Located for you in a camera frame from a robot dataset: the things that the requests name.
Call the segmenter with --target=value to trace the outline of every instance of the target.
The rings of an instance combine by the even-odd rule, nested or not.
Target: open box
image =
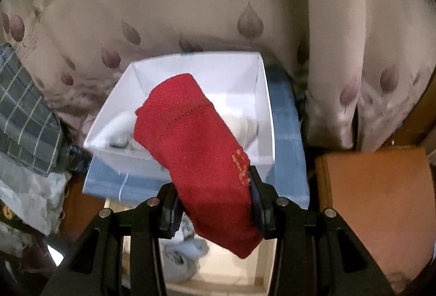
[[[107,199],[105,207],[114,212],[132,208]],[[244,260],[208,241],[209,252],[200,258],[198,271],[180,283],[167,283],[166,288],[198,296],[266,296],[271,282],[276,239],[262,240]],[[123,243],[123,273],[130,271],[130,237]]]
[[[120,173],[170,180],[168,171],[147,151],[100,148],[93,140],[119,113],[136,111],[154,87],[182,73],[195,78],[218,112],[227,107],[258,122],[258,135],[246,153],[265,180],[275,160],[274,128],[263,60],[254,52],[174,54],[130,64],[97,115],[84,146]]]

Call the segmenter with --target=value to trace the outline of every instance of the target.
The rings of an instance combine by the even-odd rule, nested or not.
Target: leaf pattern
[[[70,69],[76,71],[76,64],[68,56],[62,55],[62,58],[64,59],[65,63],[68,65]]]
[[[238,19],[238,32],[250,41],[263,33],[263,22],[248,2]]]
[[[102,47],[102,63],[108,68],[117,68],[121,62],[121,56],[115,50]]]
[[[138,31],[133,28],[130,24],[123,21],[123,34],[127,38],[127,40],[135,45],[141,44],[141,36]]]
[[[35,82],[38,84],[39,87],[41,87],[42,89],[45,88],[44,87],[44,83],[43,81],[41,81],[41,79],[39,77],[35,77]]]
[[[68,72],[63,72],[60,74],[60,80],[64,85],[73,86],[73,77]]]
[[[306,40],[302,40],[297,50],[297,63],[302,65],[307,60],[309,60],[309,46]]]
[[[200,45],[198,45],[197,43],[192,44],[191,42],[189,42],[188,39],[182,36],[182,34],[180,34],[179,46],[184,53],[195,53],[203,51],[203,48]]]
[[[339,103],[344,105],[350,105],[357,97],[360,88],[360,77],[356,76],[348,85],[346,85],[339,95]]]
[[[10,34],[17,42],[23,41],[25,37],[25,23],[17,14],[10,18]]]
[[[416,85],[418,84],[419,80],[421,79],[421,75],[422,75],[422,72],[421,72],[421,70],[419,70],[419,71],[416,73],[415,78],[413,78],[412,86],[416,86]]]
[[[369,105],[372,105],[374,103],[374,100],[372,99],[372,97],[369,93],[366,93],[366,92],[363,93],[362,98],[363,98],[363,101],[365,103],[368,103]]]
[[[399,79],[398,64],[394,63],[392,66],[385,69],[380,76],[380,87],[382,93],[392,93],[397,89]]]
[[[4,12],[2,12],[1,14],[1,22],[3,25],[4,32],[6,34],[9,34],[10,31],[9,17]]]
[[[40,22],[41,21],[41,15],[42,15],[41,10],[38,7],[36,7],[36,6],[33,6],[33,14],[35,15],[36,20],[38,22]]]

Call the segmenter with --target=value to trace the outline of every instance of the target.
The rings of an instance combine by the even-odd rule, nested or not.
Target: blue cloth
[[[302,146],[298,114],[294,104],[291,82],[280,66],[269,66],[267,74],[275,136],[275,163],[266,179],[280,196],[300,207],[309,207],[309,185],[306,160]],[[89,167],[83,192],[109,197],[120,202],[139,204],[156,196],[162,184],[145,177],[119,174],[94,157]]]
[[[287,197],[301,208],[307,209],[309,184],[306,159],[291,82],[281,66],[268,66],[265,73],[275,138],[275,162],[266,183],[273,185],[280,196]]]

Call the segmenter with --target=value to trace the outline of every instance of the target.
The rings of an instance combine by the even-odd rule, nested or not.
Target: light blue cloth
[[[266,183],[273,185],[280,196],[287,197],[301,208],[307,209],[309,184],[306,159],[291,82],[281,66],[268,66],[265,72],[275,138],[275,162]]]
[[[197,260],[204,257],[209,252],[209,246],[205,239],[190,238],[181,243],[171,243],[165,245],[167,252],[177,252],[186,258]]]
[[[291,82],[283,68],[269,66],[267,73],[275,135],[275,163],[266,182],[272,184],[280,196],[287,197],[300,207],[309,207],[309,185],[300,126]],[[168,181],[119,174],[94,157],[86,177],[85,194],[109,197],[120,202],[139,204],[156,196]]]

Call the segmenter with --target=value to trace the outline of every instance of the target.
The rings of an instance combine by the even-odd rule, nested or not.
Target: red sock
[[[198,235],[240,258],[262,237],[252,222],[247,154],[190,74],[153,89],[134,139],[169,170]]]

